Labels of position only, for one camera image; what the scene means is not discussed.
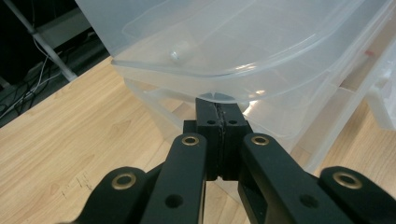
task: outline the storage box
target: storage box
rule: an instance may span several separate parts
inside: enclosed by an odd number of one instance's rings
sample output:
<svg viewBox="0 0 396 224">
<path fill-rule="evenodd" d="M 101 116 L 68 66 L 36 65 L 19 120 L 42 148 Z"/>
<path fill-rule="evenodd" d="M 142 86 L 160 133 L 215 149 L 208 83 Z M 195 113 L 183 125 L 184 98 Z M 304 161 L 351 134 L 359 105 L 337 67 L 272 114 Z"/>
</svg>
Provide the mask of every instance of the storage box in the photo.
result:
<svg viewBox="0 0 396 224">
<path fill-rule="evenodd" d="M 391 0 L 77 2 L 127 86 L 159 114 L 181 128 L 177 109 L 192 113 L 195 97 L 238 103 L 256 132 L 288 152 L 393 8 Z"/>
</svg>

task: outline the wood grain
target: wood grain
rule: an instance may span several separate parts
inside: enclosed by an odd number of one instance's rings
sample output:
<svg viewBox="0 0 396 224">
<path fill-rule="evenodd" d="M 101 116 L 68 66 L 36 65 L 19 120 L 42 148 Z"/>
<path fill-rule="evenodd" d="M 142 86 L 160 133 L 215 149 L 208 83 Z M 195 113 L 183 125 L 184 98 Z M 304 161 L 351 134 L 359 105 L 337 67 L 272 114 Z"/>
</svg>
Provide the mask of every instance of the wood grain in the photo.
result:
<svg viewBox="0 0 396 224">
<path fill-rule="evenodd" d="M 0 222 L 58 223 L 78 216 L 111 170 L 145 171 L 170 144 L 125 87 L 110 58 L 0 130 Z M 345 165 L 396 195 L 396 134 L 362 104 L 322 167 Z M 207 184 L 205 223 L 248 223 L 243 206 Z"/>
</svg>

